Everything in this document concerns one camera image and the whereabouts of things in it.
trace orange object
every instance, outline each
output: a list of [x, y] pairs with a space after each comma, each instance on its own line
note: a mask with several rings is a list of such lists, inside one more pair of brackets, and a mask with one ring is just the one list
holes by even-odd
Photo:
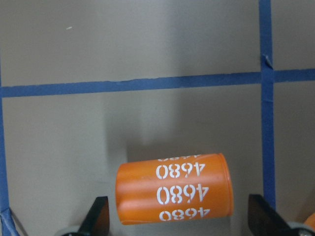
[[124, 225], [215, 218], [233, 213], [233, 191], [222, 154], [122, 164], [116, 207]]
[[312, 229], [315, 231], [315, 213], [311, 215], [309, 218], [307, 218], [304, 224], [312, 227]]

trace gray surface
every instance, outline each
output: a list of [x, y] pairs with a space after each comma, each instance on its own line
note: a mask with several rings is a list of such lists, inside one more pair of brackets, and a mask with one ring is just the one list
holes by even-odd
[[2, 0], [0, 22], [3, 86], [260, 70], [253, 0]]
[[271, 2], [274, 68], [315, 68], [315, 1]]
[[[31, 236], [79, 224], [98, 195], [109, 196], [113, 236], [250, 235], [247, 197], [262, 193], [259, 104], [259, 85], [5, 98], [11, 207]], [[232, 217], [120, 224], [120, 164], [216, 152], [230, 168]]]
[[277, 206], [288, 221], [315, 212], [315, 82], [275, 85]]

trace orange cylinder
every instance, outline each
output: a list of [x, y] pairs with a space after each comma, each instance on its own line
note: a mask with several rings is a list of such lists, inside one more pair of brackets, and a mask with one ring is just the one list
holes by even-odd
[[116, 207], [124, 225], [230, 216], [233, 191], [222, 154], [122, 164]]

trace battery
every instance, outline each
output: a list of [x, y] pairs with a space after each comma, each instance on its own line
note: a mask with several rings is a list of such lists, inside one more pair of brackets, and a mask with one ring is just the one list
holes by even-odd
[[124, 163], [116, 178], [116, 207], [124, 225], [230, 216], [226, 160], [219, 153]]

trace orange battery cell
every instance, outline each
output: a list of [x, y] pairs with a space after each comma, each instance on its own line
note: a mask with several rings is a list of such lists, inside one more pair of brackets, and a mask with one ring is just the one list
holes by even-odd
[[222, 154], [122, 164], [116, 207], [124, 225], [229, 216], [231, 178]]

